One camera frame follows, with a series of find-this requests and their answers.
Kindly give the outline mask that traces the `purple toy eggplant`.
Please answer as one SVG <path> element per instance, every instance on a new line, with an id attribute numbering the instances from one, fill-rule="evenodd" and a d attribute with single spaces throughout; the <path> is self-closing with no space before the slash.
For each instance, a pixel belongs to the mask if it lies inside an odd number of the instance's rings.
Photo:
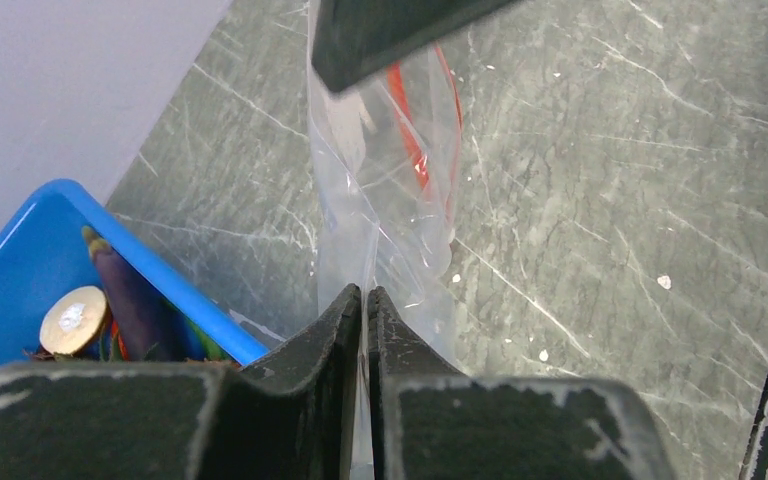
<path id="1" fill-rule="evenodd" d="M 81 234 L 130 360 L 180 361 L 184 348 L 163 297 L 92 227 Z"/>

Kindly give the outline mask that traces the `blue plastic bin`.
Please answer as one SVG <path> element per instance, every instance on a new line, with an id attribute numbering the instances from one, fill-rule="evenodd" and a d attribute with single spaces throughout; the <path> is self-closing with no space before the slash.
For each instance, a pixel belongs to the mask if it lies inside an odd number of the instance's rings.
<path id="1" fill-rule="evenodd" d="M 80 230 L 93 227 L 153 287 L 236 361 L 269 349 L 202 294 L 78 182 L 50 181 L 19 207 L 0 232 L 0 366 L 38 346 L 44 314 L 68 292 L 98 285 Z"/>

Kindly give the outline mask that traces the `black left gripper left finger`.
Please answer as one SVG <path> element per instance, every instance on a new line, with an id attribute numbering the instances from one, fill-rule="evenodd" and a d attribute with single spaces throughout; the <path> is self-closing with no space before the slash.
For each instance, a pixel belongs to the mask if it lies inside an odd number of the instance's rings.
<path id="1" fill-rule="evenodd" d="M 361 293 L 254 363 L 0 367 L 0 479 L 344 479 Z"/>

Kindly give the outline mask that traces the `toy mushroom slice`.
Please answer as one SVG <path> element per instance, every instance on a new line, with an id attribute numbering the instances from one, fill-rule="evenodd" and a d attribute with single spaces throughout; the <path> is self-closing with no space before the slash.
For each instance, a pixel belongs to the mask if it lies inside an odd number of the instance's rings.
<path id="1" fill-rule="evenodd" d="M 76 288 L 45 314 L 40 345 L 51 354 L 74 355 L 96 341 L 110 317 L 105 293 L 96 286 Z"/>

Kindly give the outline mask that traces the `clear zip top bag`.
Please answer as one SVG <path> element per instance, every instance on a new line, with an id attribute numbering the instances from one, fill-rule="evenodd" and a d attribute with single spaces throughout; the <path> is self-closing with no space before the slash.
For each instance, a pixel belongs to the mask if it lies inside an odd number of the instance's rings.
<path id="1" fill-rule="evenodd" d="M 318 304 L 383 287 L 405 323 L 455 358 L 451 264 L 463 121 L 438 44 L 341 93 L 307 74 L 308 133 L 324 223 Z"/>

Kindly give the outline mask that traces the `orange toy carrot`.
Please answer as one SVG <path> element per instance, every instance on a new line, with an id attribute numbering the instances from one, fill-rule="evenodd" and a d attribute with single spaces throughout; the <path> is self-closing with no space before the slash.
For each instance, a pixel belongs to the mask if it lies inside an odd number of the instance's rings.
<path id="1" fill-rule="evenodd" d="M 110 328 L 109 359 L 111 361 L 128 360 L 127 349 L 125 348 L 124 341 L 121 336 L 121 331 L 116 321 L 111 323 Z"/>

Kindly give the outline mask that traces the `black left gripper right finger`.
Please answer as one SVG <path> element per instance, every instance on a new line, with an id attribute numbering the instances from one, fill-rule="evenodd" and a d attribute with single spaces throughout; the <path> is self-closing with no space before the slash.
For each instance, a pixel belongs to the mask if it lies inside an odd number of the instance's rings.
<path id="1" fill-rule="evenodd" d="M 468 376 L 368 296 L 378 479 L 671 479 L 650 409 L 606 378 Z"/>

